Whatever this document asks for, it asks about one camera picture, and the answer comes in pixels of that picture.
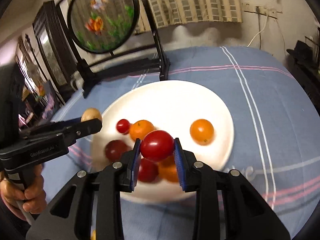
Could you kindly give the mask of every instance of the black hat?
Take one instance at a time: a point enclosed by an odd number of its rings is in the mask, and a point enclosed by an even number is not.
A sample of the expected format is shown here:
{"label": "black hat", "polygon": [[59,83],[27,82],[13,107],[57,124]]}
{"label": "black hat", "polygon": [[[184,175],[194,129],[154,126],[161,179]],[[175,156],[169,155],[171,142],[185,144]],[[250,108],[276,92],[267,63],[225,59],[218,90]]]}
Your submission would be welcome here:
{"label": "black hat", "polygon": [[294,50],[287,49],[287,52],[292,55],[295,60],[298,60],[303,65],[317,68],[316,63],[313,62],[312,49],[306,43],[297,41]]}

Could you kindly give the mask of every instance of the table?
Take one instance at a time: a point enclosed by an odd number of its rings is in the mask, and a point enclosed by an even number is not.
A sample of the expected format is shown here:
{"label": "table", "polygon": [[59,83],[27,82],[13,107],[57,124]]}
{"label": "table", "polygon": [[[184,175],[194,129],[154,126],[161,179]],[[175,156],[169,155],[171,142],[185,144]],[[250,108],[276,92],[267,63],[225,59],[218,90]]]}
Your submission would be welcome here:
{"label": "table", "polygon": [[[257,49],[192,47],[167,56],[169,79],[201,84],[225,102],[235,141],[224,170],[241,171],[295,236],[320,199],[320,118],[304,90],[281,63]],[[103,112],[121,95],[158,77],[144,73],[102,82],[87,99],[77,91],[54,120],[79,117],[88,107]],[[68,155],[46,163],[48,201],[77,171],[90,170],[90,141],[90,136],[80,139]],[[125,239],[191,239],[194,199],[121,204]]]}

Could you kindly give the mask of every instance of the red cherry tomato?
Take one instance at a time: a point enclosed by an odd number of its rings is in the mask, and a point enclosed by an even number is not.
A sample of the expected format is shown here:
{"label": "red cherry tomato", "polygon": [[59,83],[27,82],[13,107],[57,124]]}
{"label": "red cherry tomato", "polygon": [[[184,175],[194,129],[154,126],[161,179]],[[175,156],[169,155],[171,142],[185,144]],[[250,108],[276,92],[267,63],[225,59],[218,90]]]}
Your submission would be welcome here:
{"label": "red cherry tomato", "polygon": [[147,159],[141,159],[138,180],[142,182],[153,182],[158,174],[157,164],[150,162]]}
{"label": "red cherry tomato", "polygon": [[127,119],[121,119],[117,122],[116,129],[119,133],[128,134],[130,129],[130,123]]}
{"label": "red cherry tomato", "polygon": [[172,155],[173,151],[173,138],[169,133],[162,130],[148,133],[140,146],[142,156],[151,162],[162,161]]}
{"label": "red cherry tomato", "polygon": [[121,140],[109,142],[105,147],[106,157],[111,162],[118,162],[124,152],[130,151],[130,147]]}

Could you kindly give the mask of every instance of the orange tomato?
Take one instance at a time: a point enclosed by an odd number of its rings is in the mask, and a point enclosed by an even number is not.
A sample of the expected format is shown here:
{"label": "orange tomato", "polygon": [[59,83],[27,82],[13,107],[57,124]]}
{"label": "orange tomato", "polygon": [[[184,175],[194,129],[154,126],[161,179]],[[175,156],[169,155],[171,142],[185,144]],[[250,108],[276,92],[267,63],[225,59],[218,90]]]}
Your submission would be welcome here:
{"label": "orange tomato", "polygon": [[190,126],[192,139],[200,145],[208,145],[213,140],[214,128],[206,119],[199,119]]}
{"label": "orange tomato", "polygon": [[158,164],[159,177],[170,182],[179,182],[177,167],[174,163],[174,157],[169,156]]}
{"label": "orange tomato", "polygon": [[145,136],[155,129],[153,124],[147,120],[140,120],[130,126],[129,134],[132,140],[139,138],[143,140]]}

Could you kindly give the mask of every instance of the white plate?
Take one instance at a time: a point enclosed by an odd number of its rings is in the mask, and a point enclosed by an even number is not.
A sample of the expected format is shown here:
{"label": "white plate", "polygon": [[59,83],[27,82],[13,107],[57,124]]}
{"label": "white plate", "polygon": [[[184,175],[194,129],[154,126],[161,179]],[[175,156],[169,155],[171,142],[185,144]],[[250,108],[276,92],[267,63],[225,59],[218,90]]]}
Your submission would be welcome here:
{"label": "white plate", "polygon": [[[116,131],[116,123],[127,119],[130,123],[148,120],[157,129],[178,137],[184,150],[195,154],[215,170],[226,164],[233,146],[234,128],[231,114],[224,102],[211,90],[186,81],[169,80],[136,88],[113,102],[103,113],[103,126],[93,136],[91,144],[92,166],[97,171],[109,164],[104,155],[105,145],[121,139],[133,147],[129,135]],[[190,125],[197,119],[207,119],[214,127],[214,140],[210,145],[196,144],[189,133]],[[178,183],[161,180],[157,183],[137,183],[133,193],[121,193],[127,200],[140,203],[159,203],[184,199]]]}

